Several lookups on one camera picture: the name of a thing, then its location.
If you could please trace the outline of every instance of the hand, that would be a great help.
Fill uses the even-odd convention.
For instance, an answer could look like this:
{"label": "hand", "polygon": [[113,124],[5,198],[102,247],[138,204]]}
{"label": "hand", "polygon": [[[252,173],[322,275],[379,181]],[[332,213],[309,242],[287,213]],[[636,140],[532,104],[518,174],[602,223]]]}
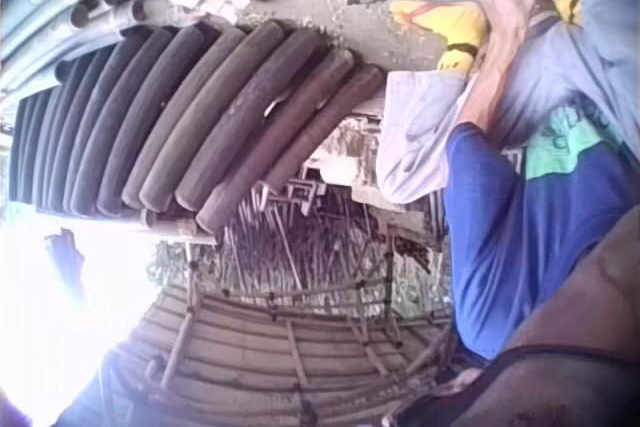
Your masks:
{"label": "hand", "polygon": [[491,39],[520,46],[526,37],[534,0],[480,0],[491,24]]}

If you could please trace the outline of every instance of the blue sleeve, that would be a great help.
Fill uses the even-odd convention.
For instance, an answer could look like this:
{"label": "blue sleeve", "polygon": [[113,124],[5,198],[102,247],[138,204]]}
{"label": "blue sleeve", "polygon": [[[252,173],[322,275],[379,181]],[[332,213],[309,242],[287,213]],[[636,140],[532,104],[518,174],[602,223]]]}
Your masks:
{"label": "blue sleeve", "polygon": [[509,161],[475,125],[453,129],[446,146],[449,184],[444,204],[452,250],[458,261],[473,262],[492,250],[491,235],[520,182]]}
{"label": "blue sleeve", "polygon": [[514,259],[505,262],[510,257],[505,229],[515,227],[509,217],[521,180],[473,124],[451,132],[446,154],[449,184],[444,203],[456,322],[463,343],[490,359],[509,331],[503,314],[508,317],[517,290]]}

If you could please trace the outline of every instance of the sunlight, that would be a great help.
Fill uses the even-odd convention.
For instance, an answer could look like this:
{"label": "sunlight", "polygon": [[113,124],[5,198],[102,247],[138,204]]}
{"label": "sunlight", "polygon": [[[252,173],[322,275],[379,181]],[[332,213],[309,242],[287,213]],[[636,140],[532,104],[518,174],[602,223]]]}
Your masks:
{"label": "sunlight", "polygon": [[24,209],[11,220],[0,232],[0,384],[34,426],[48,427],[155,299],[145,271],[155,250],[149,238],[83,223],[74,232],[85,257],[80,305],[45,250],[55,219]]}

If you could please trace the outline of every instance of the wrist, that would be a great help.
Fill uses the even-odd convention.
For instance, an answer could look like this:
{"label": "wrist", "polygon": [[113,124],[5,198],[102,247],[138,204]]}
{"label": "wrist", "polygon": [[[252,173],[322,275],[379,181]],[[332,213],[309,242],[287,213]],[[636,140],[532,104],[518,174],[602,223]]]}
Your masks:
{"label": "wrist", "polygon": [[492,33],[489,37],[485,63],[508,69],[523,43],[524,36],[515,33],[507,35]]}

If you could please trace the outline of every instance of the yellow flip-flop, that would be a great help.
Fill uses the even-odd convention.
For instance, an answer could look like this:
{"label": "yellow flip-flop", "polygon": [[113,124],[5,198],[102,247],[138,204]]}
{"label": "yellow flip-flop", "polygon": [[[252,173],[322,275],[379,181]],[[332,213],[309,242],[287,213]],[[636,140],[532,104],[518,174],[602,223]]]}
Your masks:
{"label": "yellow flip-flop", "polygon": [[382,9],[400,25],[446,39],[447,51],[438,64],[439,69],[471,69],[487,33],[482,7],[473,1],[387,0]]}

